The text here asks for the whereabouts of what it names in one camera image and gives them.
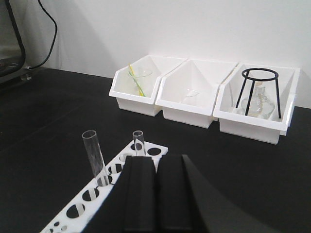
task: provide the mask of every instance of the storage bin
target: storage bin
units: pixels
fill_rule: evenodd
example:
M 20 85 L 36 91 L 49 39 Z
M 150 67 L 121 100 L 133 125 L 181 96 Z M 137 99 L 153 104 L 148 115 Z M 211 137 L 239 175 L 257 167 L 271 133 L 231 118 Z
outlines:
M 166 119 L 208 128 L 219 85 L 236 65 L 187 60 L 163 77 L 155 104 Z
M 245 116 L 239 113 L 241 104 L 236 108 L 244 81 L 242 72 L 255 67 L 271 69 L 278 73 L 281 119 L 278 118 L 275 81 L 263 82 L 262 84 L 265 86 L 266 96 L 275 104 L 274 111 L 268 119 Z M 292 67 L 239 64 L 219 89 L 213 115 L 219 118 L 220 131 L 277 144 L 279 135 L 286 135 L 287 128 L 291 122 L 299 72 L 299 68 Z M 254 74 L 250 73 L 250 76 L 267 79 L 272 74 L 261 71 Z M 246 82 L 241 100 L 249 96 L 251 83 L 252 81 L 250 80 Z
M 186 59 L 147 55 L 131 64 L 135 78 L 129 75 L 129 67 L 124 67 L 115 73 L 109 95 L 117 98 L 120 109 L 155 116 L 161 108 L 155 105 L 157 92 L 162 77 L 174 70 Z M 141 86 L 145 95 L 140 95 L 136 84 L 142 79 Z

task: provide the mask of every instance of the yellow stirring rod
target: yellow stirring rod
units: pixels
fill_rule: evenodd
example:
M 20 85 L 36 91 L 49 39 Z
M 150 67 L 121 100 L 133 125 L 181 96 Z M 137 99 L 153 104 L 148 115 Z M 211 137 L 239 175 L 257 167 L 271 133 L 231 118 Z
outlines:
M 131 73 L 132 73 L 132 75 L 133 75 L 133 79 L 134 79 L 134 78 L 135 78 L 135 73 L 134 73 L 134 71 L 133 71 L 133 68 L 132 68 L 131 64 L 128 64 L 128 67 L 130 68 L 130 71 L 131 71 Z M 140 86 L 138 85 L 139 95 L 140 95 L 140 96 L 145 96 L 145 95 L 141 92 L 140 89 L 141 89 L 141 88 L 140 88 Z

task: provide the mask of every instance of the white wall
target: white wall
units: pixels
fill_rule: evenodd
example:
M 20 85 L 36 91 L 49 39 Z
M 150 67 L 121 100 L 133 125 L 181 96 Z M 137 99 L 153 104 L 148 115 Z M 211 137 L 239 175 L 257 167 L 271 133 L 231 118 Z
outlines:
M 42 3 L 59 26 L 46 67 L 113 77 L 146 54 L 301 67 L 296 105 L 311 108 L 310 0 Z M 47 54 L 53 24 L 36 0 L 11 4 L 35 65 Z

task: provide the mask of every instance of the power cord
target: power cord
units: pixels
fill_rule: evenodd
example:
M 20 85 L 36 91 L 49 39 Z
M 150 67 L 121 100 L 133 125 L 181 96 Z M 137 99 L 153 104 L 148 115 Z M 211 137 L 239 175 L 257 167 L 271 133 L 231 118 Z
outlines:
M 52 41 L 52 44 L 51 44 L 51 48 L 50 48 L 50 51 L 49 51 L 49 54 L 48 56 L 44 59 L 44 61 L 34 67 L 31 67 L 31 66 L 26 66 L 25 69 L 35 69 L 35 68 L 38 68 L 40 66 L 42 66 L 44 63 L 46 63 L 46 61 L 49 59 L 51 53 L 52 53 L 52 50 L 53 50 L 53 47 L 54 47 L 54 43 L 55 43 L 55 40 L 56 40 L 56 35 L 57 35 L 57 23 L 55 22 L 55 20 L 53 19 L 53 17 L 49 14 L 49 12 L 46 11 L 46 9 L 43 7 L 42 3 L 40 0 L 38 0 L 39 2 L 39 5 L 40 7 L 42 8 L 42 10 L 47 14 L 47 16 L 53 21 L 54 25 L 55 25 L 55 34 L 54 34 L 54 38 L 53 38 L 53 41 Z

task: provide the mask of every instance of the glass test tube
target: glass test tube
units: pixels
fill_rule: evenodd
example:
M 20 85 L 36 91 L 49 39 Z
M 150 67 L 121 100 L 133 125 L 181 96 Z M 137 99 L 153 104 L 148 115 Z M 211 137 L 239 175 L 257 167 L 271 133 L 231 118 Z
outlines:
M 133 132 L 133 140 L 136 156 L 146 156 L 144 134 L 141 130 Z
M 85 131 L 82 134 L 84 146 L 86 148 L 87 156 L 91 164 L 92 172 L 95 178 L 96 185 L 108 185 L 109 178 L 106 171 L 103 155 L 100 145 L 98 143 L 97 133 L 94 130 Z

